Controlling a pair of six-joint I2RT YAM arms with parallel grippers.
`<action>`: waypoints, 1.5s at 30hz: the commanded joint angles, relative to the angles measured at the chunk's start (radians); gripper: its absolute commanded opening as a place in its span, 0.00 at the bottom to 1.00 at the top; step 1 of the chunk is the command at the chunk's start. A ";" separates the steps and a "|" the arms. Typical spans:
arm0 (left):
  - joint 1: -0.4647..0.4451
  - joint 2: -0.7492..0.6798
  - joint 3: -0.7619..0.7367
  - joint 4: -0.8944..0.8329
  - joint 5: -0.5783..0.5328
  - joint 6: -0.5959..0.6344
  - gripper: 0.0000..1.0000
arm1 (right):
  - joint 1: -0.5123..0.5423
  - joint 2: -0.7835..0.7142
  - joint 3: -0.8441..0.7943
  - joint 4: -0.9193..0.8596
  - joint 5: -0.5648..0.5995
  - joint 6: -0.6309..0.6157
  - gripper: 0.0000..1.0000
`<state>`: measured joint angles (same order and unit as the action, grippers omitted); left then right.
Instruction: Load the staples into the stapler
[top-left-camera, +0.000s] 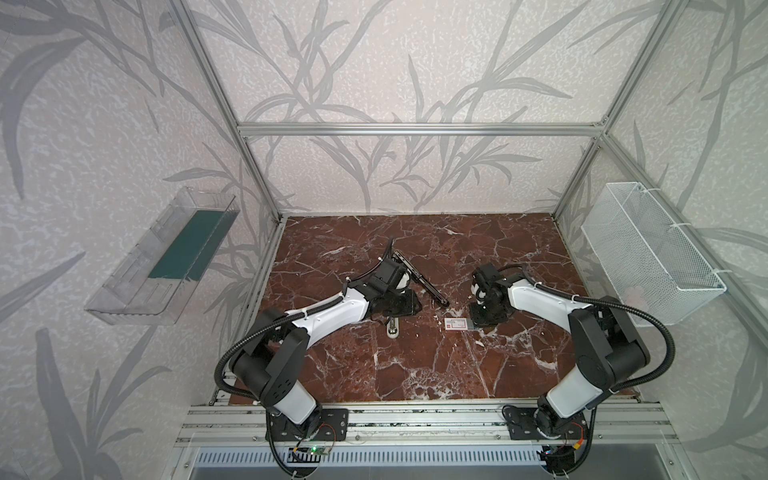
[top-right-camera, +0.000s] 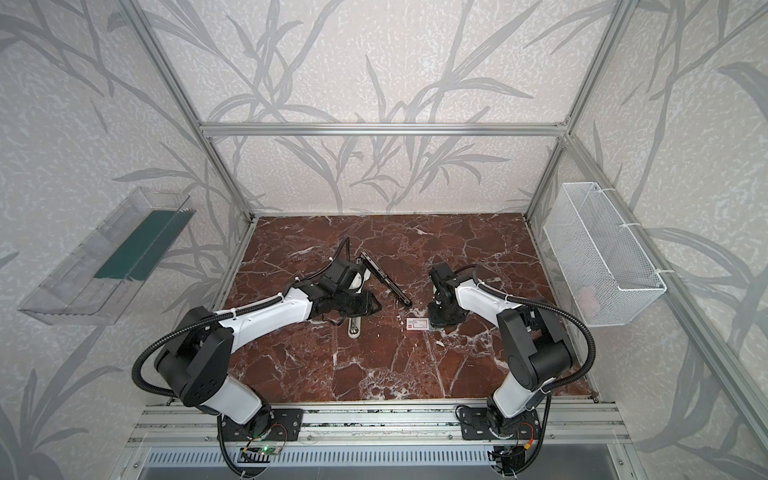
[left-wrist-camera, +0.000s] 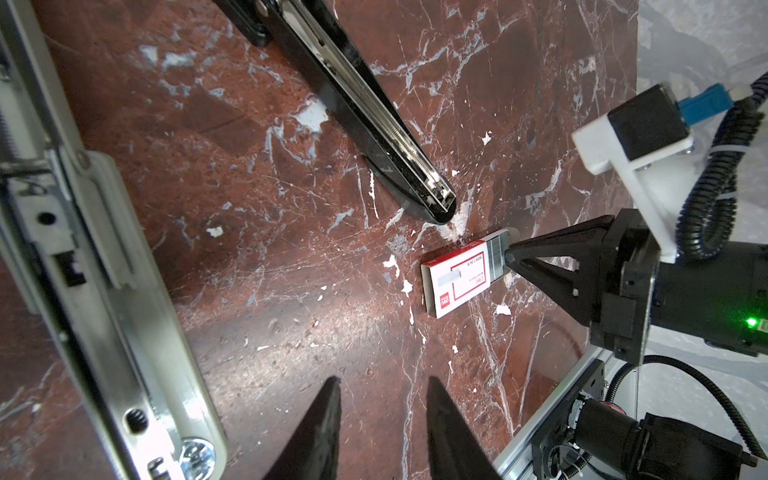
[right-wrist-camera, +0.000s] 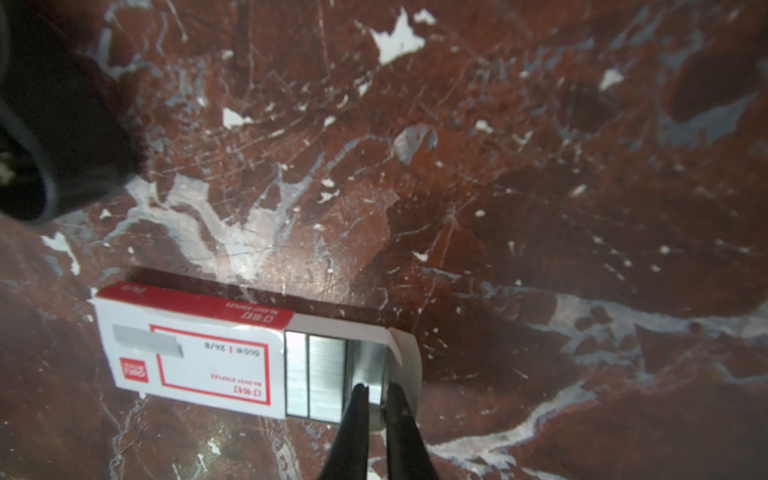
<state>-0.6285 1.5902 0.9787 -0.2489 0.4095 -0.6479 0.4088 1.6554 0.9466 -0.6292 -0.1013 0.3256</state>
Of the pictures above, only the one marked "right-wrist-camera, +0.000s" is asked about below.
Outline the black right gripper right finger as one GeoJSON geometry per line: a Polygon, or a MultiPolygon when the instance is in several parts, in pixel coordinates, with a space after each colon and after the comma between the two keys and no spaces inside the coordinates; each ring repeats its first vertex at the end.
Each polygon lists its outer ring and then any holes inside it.
{"type": "Polygon", "coordinates": [[[394,382],[388,385],[385,424],[388,478],[438,480],[405,391],[394,382]]]}

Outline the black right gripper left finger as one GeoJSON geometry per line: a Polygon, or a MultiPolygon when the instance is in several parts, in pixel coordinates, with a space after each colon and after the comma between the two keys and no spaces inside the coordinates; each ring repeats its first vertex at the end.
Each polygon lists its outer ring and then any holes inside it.
{"type": "Polygon", "coordinates": [[[357,384],[350,395],[320,480],[365,480],[369,450],[369,388],[357,384]]]}

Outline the silver staple strip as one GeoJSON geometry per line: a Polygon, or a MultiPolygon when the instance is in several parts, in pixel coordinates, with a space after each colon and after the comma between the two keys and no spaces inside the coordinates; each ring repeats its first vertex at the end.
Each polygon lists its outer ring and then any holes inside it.
{"type": "Polygon", "coordinates": [[[341,422],[354,387],[368,388],[371,414],[380,412],[388,348],[364,340],[285,333],[286,414],[341,422]]]}

